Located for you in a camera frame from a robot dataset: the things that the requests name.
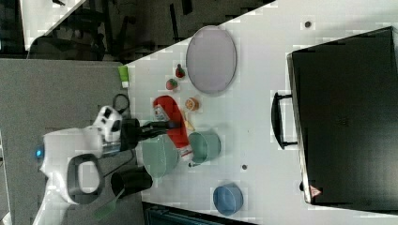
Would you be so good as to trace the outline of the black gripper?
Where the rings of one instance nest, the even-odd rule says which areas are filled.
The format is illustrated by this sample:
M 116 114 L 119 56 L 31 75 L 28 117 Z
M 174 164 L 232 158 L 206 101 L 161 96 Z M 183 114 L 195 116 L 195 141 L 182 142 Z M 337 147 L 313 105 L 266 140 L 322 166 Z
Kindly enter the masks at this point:
M 144 124 L 144 128 L 174 129 L 180 128 L 180 124 L 174 121 L 154 121 Z M 156 138 L 165 134 L 165 130 L 152 129 L 143 131 L 137 119 L 126 119 L 122 122 L 120 132 L 120 150 L 127 151 L 134 149 L 139 142 Z

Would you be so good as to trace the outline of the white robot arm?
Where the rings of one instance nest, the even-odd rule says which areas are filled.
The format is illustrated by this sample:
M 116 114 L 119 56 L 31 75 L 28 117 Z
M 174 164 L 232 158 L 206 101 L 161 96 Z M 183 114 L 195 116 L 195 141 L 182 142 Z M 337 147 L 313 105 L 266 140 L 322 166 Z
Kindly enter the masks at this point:
M 144 126 L 135 119 L 124 119 L 123 112 L 104 106 L 88 127 L 61 129 L 44 135 L 37 158 L 41 160 L 40 170 L 47 182 L 33 225 L 61 225 L 69 207 L 95 201 L 104 187 L 100 158 L 130 150 L 140 141 L 184 127 L 180 112 L 166 113 L 159 121 Z

